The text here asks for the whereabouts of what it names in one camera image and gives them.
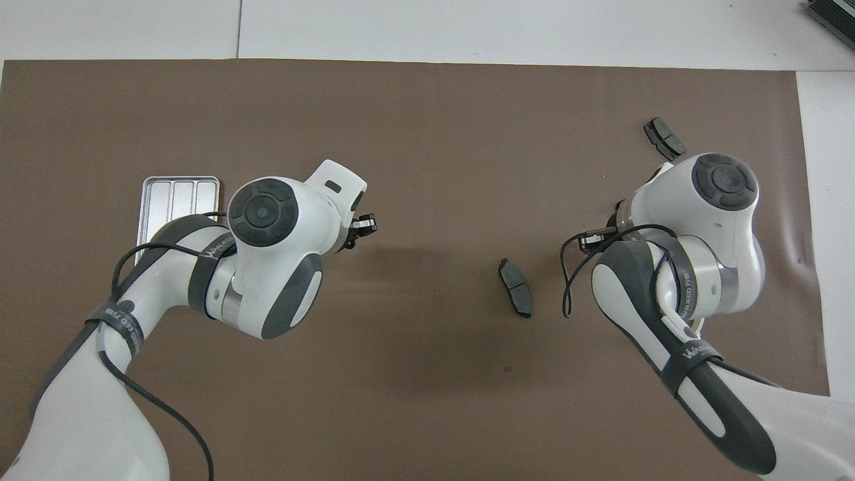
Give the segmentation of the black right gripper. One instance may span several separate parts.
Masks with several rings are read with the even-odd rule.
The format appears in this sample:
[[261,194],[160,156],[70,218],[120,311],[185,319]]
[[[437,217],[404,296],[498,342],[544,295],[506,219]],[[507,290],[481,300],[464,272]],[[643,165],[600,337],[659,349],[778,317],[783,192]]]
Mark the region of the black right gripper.
[[620,240],[622,235],[616,229],[593,229],[591,232],[583,232],[580,235],[578,245],[582,253],[596,255]]

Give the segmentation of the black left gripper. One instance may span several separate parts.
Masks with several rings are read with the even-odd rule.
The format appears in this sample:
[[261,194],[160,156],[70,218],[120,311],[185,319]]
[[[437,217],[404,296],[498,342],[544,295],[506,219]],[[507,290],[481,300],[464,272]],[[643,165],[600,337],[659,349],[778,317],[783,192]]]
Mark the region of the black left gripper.
[[342,250],[351,250],[355,248],[355,243],[357,243],[357,239],[361,236],[369,236],[373,234],[373,232],[377,232],[378,228],[376,226],[376,217],[375,214],[369,213],[366,215],[358,216],[354,219],[354,224],[347,229],[346,237],[344,241],[336,250],[336,253],[342,252]]

